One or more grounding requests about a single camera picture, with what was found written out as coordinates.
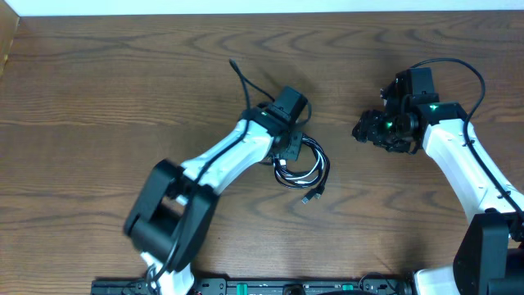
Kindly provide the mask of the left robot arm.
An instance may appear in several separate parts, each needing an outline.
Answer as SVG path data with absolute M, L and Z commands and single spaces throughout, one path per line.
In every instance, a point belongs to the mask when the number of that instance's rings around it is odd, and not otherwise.
M 164 159 L 148 175 L 124 222 L 124 234 L 147 263 L 152 294 L 186 294 L 191 263 L 204 243 L 221 193 L 246 169 L 283 148 L 308 99 L 285 87 L 266 107 L 247 108 L 233 131 L 198 157 Z

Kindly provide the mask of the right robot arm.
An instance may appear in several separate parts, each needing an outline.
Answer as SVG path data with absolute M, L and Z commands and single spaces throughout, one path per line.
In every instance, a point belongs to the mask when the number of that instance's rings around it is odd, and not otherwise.
M 388 152 L 423 150 L 441 169 L 468 221 L 452 264 L 413 273 L 403 294 L 521 294 L 523 195 L 490 158 L 470 115 L 441 102 L 431 69 L 401 71 L 381 97 L 384 110 L 365 111 L 353 137 Z

